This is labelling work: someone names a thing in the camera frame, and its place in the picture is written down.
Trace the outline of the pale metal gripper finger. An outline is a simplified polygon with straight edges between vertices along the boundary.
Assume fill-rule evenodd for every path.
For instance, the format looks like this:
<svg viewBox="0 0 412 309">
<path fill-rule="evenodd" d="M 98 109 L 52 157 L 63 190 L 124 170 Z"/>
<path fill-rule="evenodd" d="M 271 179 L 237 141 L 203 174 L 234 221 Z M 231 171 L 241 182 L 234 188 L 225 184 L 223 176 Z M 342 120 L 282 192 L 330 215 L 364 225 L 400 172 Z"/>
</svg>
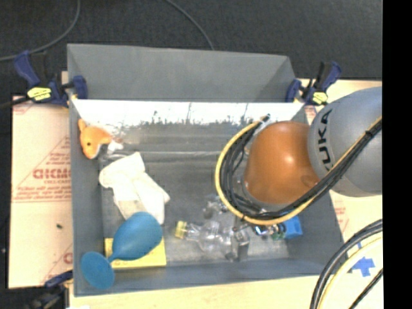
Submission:
<svg viewBox="0 0 412 309">
<path fill-rule="evenodd" d="M 225 244 L 225 258 L 228 260 L 239 260 L 240 244 L 236 227 L 230 227 L 227 229 Z"/>
<path fill-rule="evenodd" d="M 247 233 L 238 233 L 237 244 L 238 260 L 246 260 L 248 258 L 248 248 L 250 245 L 249 235 Z"/>
</svg>

